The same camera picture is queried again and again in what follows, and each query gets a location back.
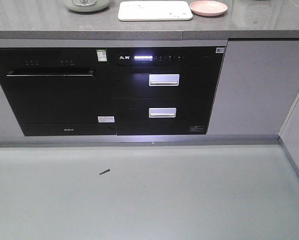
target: white tray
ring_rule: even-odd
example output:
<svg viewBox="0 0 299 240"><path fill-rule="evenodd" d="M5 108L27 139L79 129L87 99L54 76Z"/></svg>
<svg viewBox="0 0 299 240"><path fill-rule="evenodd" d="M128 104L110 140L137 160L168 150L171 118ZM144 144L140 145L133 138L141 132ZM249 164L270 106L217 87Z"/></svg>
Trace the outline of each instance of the white tray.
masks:
<svg viewBox="0 0 299 240"><path fill-rule="evenodd" d="M186 1L122 1L121 21L185 21L193 18Z"/></svg>

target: label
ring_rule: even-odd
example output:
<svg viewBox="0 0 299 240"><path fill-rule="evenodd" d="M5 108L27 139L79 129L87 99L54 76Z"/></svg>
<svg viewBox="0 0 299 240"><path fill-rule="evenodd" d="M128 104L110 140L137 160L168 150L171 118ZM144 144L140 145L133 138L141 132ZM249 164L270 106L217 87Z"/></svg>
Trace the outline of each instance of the label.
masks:
<svg viewBox="0 0 299 240"><path fill-rule="evenodd" d="M204 126L190 126L190 132L203 132Z"/></svg>
<svg viewBox="0 0 299 240"><path fill-rule="evenodd" d="M99 123L115 123L114 116L98 116Z"/></svg>
<svg viewBox="0 0 299 240"><path fill-rule="evenodd" d="M225 47L217 47L215 53L217 53L217 54L223 54L224 51L225 51Z"/></svg>
<svg viewBox="0 0 299 240"><path fill-rule="evenodd" d="M106 54L106 49L97 49L97 59L99 62L107 62L107 54Z"/></svg>

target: floor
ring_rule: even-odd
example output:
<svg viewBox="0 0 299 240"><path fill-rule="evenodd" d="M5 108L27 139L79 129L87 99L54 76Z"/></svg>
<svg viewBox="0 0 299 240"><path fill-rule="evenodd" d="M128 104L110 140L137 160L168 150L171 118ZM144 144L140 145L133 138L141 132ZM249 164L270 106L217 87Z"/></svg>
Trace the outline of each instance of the floor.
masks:
<svg viewBox="0 0 299 240"><path fill-rule="evenodd" d="M223 239L299 240L279 145L0 148L0 240Z"/></svg>

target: warning label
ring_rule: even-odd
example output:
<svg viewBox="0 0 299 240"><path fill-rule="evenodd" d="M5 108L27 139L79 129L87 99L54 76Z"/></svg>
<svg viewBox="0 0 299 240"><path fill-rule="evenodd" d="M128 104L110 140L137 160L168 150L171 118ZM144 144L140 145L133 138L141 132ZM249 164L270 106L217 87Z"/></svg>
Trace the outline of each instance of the warning label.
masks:
<svg viewBox="0 0 299 240"><path fill-rule="evenodd" d="M190 132L203 132L204 126L190 126Z"/></svg>

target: cabinet panel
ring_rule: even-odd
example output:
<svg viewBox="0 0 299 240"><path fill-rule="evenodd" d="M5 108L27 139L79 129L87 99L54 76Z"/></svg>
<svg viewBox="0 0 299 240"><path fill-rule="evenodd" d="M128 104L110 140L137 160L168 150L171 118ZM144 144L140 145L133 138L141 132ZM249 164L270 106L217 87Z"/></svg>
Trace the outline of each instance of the cabinet panel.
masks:
<svg viewBox="0 0 299 240"><path fill-rule="evenodd" d="M229 41L207 134L278 134L299 90L299 40Z"/></svg>

